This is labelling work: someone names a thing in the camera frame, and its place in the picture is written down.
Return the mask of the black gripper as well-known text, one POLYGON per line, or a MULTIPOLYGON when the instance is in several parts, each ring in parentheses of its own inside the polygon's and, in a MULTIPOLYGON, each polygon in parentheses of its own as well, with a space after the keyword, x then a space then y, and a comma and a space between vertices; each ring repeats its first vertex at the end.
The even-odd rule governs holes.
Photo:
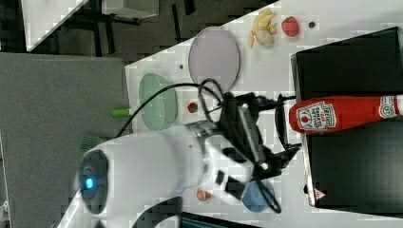
POLYGON ((279 176, 286 168, 301 144, 292 144, 284 151, 274 154, 263 144, 259 132, 259 114, 284 106, 286 101, 294 100, 296 96, 278 95, 276 100, 247 93, 235 96, 231 92, 223 94, 221 115, 218 121, 219 130, 239 152, 254 164, 252 180, 265 180, 279 176))

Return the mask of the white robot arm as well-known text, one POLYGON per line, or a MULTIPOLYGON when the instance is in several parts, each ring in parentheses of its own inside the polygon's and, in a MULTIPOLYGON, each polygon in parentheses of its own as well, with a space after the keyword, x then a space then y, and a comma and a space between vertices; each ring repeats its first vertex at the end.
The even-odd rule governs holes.
POLYGON ((251 184, 280 175, 299 151, 264 146, 257 121, 275 110, 285 130, 284 96, 225 93, 221 116, 131 134, 88 150, 77 171, 78 189, 56 228, 180 228, 185 190, 197 187, 229 205, 251 184))

